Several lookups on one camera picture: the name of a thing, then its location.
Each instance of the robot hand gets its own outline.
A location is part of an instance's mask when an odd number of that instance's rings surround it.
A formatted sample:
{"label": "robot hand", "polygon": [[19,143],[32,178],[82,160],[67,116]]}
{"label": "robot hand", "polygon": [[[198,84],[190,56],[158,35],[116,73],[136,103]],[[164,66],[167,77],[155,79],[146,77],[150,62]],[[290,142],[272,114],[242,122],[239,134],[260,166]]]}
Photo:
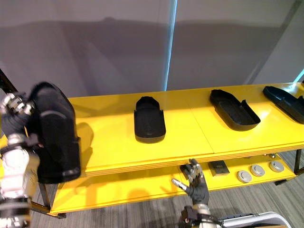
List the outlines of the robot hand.
{"label": "robot hand", "polygon": [[172,179],[173,184],[183,189],[191,197],[193,203],[193,207],[185,206],[181,212],[181,225],[195,228],[222,226],[223,221],[210,213],[209,191],[200,164],[195,159],[190,159],[189,162],[190,164],[180,166],[180,169],[189,180],[190,185],[187,186],[177,179]]}
{"label": "robot hand", "polygon": [[172,179],[172,182],[177,187],[183,189],[191,197],[193,205],[208,205],[209,191],[203,170],[195,159],[190,159],[189,161],[190,164],[182,165],[180,166],[180,169],[188,178],[190,186],[188,187],[176,179]]}

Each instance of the white wall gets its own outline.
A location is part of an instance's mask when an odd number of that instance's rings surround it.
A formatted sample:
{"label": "white wall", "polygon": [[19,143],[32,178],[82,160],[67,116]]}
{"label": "white wall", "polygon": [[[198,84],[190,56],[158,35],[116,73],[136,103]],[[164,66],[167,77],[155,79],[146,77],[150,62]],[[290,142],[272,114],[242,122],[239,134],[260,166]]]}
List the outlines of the white wall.
{"label": "white wall", "polygon": [[179,0],[168,90],[246,83],[280,40],[293,3]]}
{"label": "white wall", "polygon": [[42,80],[67,96],[162,90],[169,2],[0,0],[0,67],[24,91]]}
{"label": "white wall", "polygon": [[[294,2],[179,0],[168,90],[291,81],[304,68],[304,3],[281,37]],[[42,80],[69,97],[163,89],[171,0],[0,5],[0,67],[18,90]]]}
{"label": "white wall", "polygon": [[254,84],[293,82],[304,69],[304,2],[291,20]]}

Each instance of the yellow shelf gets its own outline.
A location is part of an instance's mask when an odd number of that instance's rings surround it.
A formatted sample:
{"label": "yellow shelf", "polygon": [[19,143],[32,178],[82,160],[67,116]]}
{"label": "yellow shelf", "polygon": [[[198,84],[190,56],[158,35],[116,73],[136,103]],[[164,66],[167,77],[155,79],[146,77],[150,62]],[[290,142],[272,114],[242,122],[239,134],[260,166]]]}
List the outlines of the yellow shelf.
{"label": "yellow shelf", "polygon": [[[268,166],[269,161],[273,160],[280,161],[285,170],[281,173],[273,172]],[[295,177],[294,173],[278,156],[271,159],[269,156],[259,155],[251,158],[226,160],[225,163],[230,174],[216,177],[211,175],[207,163],[201,164],[210,191]],[[249,168],[253,164],[261,165],[266,174],[263,177],[252,175],[253,179],[250,183],[241,183],[237,179],[236,173],[240,170],[250,172]],[[185,194],[171,183],[172,178],[187,183],[183,174],[179,173],[179,167],[177,166],[98,177],[84,177],[62,183],[58,186],[51,214]]]}
{"label": "yellow shelf", "polygon": [[[301,83],[273,84],[299,96]],[[82,177],[232,159],[304,148],[304,125],[296,123],[263,95],[265,85],[177,90],[144,94],[70,98],[81,137]],[[212,89],[246,99],[261,123],[245,132],[226,126],[209,101]],[[164,110],[163,141],[144,144],[134,136],[133,111],[142,96]],[[4,146],[5,137],[0,145]]]}
{"label": "yellow shelf", "polygon": [[[275,84],[291,94],[304,95],[304,84]],[[216,113],[209,99],[211,89],[196,89],[187,92],[187,102],[215,154],[247,152],[281,152],[303,148],[304,125],[299,124],[276,107],[263,94],[265,85],[220,87],[232,93],[239,101],[246,99],[260,117],[255,128],[238,132],[231,130]]]}

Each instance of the lower shelf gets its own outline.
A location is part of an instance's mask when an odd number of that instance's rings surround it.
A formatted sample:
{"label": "lower shelf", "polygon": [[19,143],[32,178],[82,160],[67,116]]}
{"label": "lower shelf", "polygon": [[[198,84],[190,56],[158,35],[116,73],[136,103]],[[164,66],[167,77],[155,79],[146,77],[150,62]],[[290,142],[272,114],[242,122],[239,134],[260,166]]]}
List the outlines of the lower shelf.
{"label": "lower shelf", "polygon": [[[277,173],[269,168],[268,163],[273,160],[280,161],[284,165],[283,172]],[[272,159],[269,156],[259,155],[251,158],[225,160],[225,163],[230,174],[215,177],[212,176],[207,163],[201,164],[210,191],[295,177],[292,170],[278,156]],[[262,166],[266,171],[265,175],[263,177],[252,175],[252,181],[247,184],[240,182],[237,179],[237,172],[245,170],[250,173],[249,168],[253,164]],[[58,186],[51,214],[185,194],[171,183],[172,178],[187,183],[177,166],[79,178],[71,182],[62,183]]]}

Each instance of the round metal part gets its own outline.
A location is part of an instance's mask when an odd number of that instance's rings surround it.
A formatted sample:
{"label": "round metal part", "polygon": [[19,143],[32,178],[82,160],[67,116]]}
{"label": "round metal part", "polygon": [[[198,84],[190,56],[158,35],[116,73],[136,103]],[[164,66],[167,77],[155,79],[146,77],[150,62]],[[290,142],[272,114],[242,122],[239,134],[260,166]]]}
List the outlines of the round metal part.
{"label": "round metal part", "polygon": [[249,183],[252,180],[250,173],[247,171],[242,170],[237,172],[237,174],[237,178],[243,183]]}
{"label": "round metal part", "polygon": [[269,167],[274,172],[282,172],[284,171],[284,165],[279,161],[271,161],[269,163]]}
{"label": "round metal part", "polygon": [[262,177],[265,175],[265,170],[260,165],[252,165],[250,167],[250,171],[252,172],[253,175],[257,177]]}

